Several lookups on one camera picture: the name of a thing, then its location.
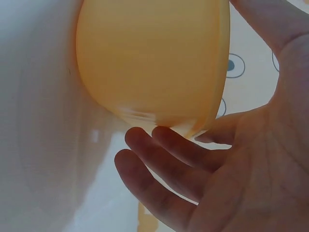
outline plastic container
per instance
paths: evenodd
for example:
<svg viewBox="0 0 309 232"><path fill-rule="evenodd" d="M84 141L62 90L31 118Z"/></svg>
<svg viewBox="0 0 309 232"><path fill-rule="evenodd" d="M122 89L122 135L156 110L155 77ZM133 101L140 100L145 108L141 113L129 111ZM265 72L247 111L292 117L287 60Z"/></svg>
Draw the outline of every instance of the plastic container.
<svg viewBox="0 0 309 232"><path fill-rule="evenodd" d="M206 130L223 94L228 0L85 0L79 71L91 96L132 126Z"/></svg>

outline finger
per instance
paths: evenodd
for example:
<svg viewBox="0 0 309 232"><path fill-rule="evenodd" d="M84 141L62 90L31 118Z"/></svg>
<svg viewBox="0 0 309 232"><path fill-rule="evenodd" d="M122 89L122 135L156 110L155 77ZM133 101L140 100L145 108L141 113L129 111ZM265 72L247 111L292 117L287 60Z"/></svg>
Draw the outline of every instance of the finger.
<svg viewBox="0 0 309 232"><path fill-rule="evenodd" d="M156 218L176 231L186 231L194 204L163 187L130 150L119 152L115 165L125 186Z"/></svg>
<svg viewBox="0 0 309 232"><path fill-rule="evenodd" d="M174 191L192 201L200 201L209 172L194 169L176 159L140 128L132 128L126 133L126 143Z"/></svg>
<svg viewBox="0 0 309 232"><path fill-rule="evenodd" d="M207 132L198 136L195 140L203 143L232 145L238 122L245 113L231 114L218 118Z"/></svg>
<svg viewBox="0 0 309 232"><path fill-rule="evenodd" d="M230 0L268 46L279 54L309 33L309 16L286 0Z"/></svg>
<svg viewBox="0 0 309 232"><path fill-rule="evenodd" d="M214 172L220 168L228 154L228 150L208 150L183 138L171 129L157 127L153 130L153 138L177 159L194 168Z"/></svg>

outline hand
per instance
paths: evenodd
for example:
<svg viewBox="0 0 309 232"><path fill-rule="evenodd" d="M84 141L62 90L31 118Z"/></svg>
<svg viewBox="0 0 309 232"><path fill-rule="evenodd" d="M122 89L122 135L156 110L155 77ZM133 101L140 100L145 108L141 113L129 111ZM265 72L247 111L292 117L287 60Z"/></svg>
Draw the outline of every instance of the hand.
<svg viewBox="0 0 309 232"><path fill-rule="evenodd" d="M177 232L291 232L309 228L309 16L285 0L232 0L274 51L280 77L271 101L224 116L198 137L170 129L126 134L116 155L127 188ZM180 195L163 187L146 165Z"/></svg>

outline yellow plastic bowl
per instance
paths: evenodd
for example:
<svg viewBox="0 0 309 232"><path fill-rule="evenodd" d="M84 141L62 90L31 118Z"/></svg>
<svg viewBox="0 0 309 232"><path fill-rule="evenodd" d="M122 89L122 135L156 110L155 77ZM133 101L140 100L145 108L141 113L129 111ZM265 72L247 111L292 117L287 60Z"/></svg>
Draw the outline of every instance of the yellow plastic bowl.
<svg viewBox="0 0 309 232"><path fill-rule="evenodd" d="M132 126L191 137L219 109L229 27L228 0L85 0L80 75L100 105Z"/></svg>

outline printed circle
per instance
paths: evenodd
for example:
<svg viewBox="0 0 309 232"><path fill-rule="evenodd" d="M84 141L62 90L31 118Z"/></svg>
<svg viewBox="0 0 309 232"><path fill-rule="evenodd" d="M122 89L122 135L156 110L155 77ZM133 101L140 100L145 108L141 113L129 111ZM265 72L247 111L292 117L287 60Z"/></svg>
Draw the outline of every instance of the printed circle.
<svg viewBox="0 0 309 232"><path fill-rule="evenodd" d="M222 117L225 114L226 114L226 103L225 103L224 99L221 99L220 107L219 107L216 118Z"/></svg>
<svg viewBox="0 0 309 232"><path fill-rule="evenodd" d="M234 64L234 62L232 61L232 60L228 60L228 67L227 67L227 70L228 71L232 71L232 70L234 70L234 68L235 68L235 64Z"/></svg>
<svg viewBox="0 0 309 232"><path fill-rule="evenodd" d="M227 69L227 78L237 78L244 74L245 72L245 62L243 59L236 55L230 54L228 58L228 69Z"/></svg>
<svg viewBox="0 0 309 232"><path fill-rule="evenodd" d="M276 58L276 56L275 56L275 54L273 52L272 52L272 62L274 64L274 66L275 66L275 69L277 71L279 71L280 70L279 69L279 62L278 62L278 60L277 60L277 58Z"/></svg>

